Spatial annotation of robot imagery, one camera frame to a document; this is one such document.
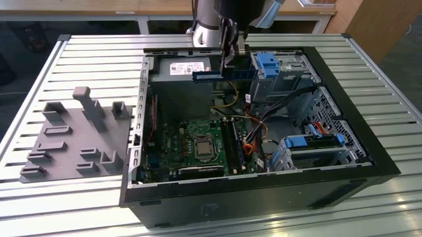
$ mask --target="gray mounting plate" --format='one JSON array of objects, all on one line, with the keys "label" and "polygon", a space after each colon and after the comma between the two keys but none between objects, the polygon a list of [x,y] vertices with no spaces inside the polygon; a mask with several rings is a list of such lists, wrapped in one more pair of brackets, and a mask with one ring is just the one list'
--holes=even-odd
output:
[{"label": "gray mounting plate", "polygon": [[[48,150],[48,154],[52,156],[50,161],[33,164],[29,160],[25,163],[25,168],[40,166],[45,171],[45,175],[18,178],[21,183],[44,182],[62,179],[76,179],[86,177],[100,177],[121,174],[121,168],[106,171],[104,166],[100,164],[100,156],[94,158],[82,158],[80,156],[81,149],[97,148],[101,152],[105,152],[106,156],[112,158],[112,153],[116,151],[118,159],[125,158],[126,144],[128,144],[128,133],[130,127],[130,115],[132,108],[126,106],[126,112],[129,114],[126,119],[114,119],[112,114],[112,107],[102,107],[104,118],[102,121],[106,126],[106,131],[97,133],[92,123],[86,120],[82,114],[82,109],[66,109],[66,113],[60,114],[64,120],[62,124],[50,124],[48,119],[44,122],[41,132],[38,134],[32,152],[38,152],[36,149],[38,144],[50,144],[64,142],[66,147],[64,149]],[[68,125],[72,132],[65,134],[57,134],[46,136],[44,131],[46,128]],[[77,165],[80,167],[89,162],[93,162],[97,170],[92,172],[78,172],[76,170]]]}]

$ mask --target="motherboard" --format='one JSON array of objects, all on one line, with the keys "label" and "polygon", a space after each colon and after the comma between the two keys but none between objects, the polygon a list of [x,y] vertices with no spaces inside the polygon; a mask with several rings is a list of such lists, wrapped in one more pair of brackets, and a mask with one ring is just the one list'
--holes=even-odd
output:
[{"label": "motherboard", "polygon": [[184,176],[189,179],[196,175],[200,178],[200,173],[211,172],[215,176],[252,173],[253,164],[245,163],[243,156],[227,153],[228,144],[235,143],[229,139],[241,141],[245,134],[243,119],[164,123],[160,151],[148,154],[149,180],[170,181]]}]

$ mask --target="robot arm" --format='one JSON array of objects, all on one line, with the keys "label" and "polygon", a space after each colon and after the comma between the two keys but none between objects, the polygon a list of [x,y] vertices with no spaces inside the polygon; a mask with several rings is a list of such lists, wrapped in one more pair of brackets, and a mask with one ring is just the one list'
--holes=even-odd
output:
[{"label": "robot arm", "polygon": [[244,43],[248,26],[268,28],[283,0],[197,0],[196,3],[193,46],[220,47],[220,73],[227,75],[249,57]]}]

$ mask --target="yellow wire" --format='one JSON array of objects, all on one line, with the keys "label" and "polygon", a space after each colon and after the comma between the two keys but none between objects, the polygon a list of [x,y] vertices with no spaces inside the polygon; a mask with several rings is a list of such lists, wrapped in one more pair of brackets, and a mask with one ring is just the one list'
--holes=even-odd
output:
[{"label": "yellow wire", "polygon": [[235,85],[227,81],[227,83],[231,85],[231,87],[235,89],[235,92],[236,92],[236,98],[233,100],[233,102],[231,102],[228,105],[215,105],[215,106],[211,106],[211,108],[228,108],[229,106],[232,106],[233,104],[236,104],[237,100],[239,100],[239,91],[235,87]]}]

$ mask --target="floor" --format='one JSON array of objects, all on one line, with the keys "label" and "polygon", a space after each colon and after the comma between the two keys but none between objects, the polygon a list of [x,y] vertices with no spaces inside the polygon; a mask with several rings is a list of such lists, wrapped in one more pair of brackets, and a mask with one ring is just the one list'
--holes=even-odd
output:
[{"label": "floor", "polygon": [[[41,23],[50,44],[60,34],[112,35],[138,34],[136,22],[50,22]],[[412,24],[411,31],[402,37],[391,52],[379,64],[380,69],[399,87],[415,107],[422,111],[422,16]],[[0,22],[0,54],[9,63],[17,78],[0,86],[0,140],[14,114],[25,99],[32,83],[48,57],[46,53],[30,53],[17,37]]]}]

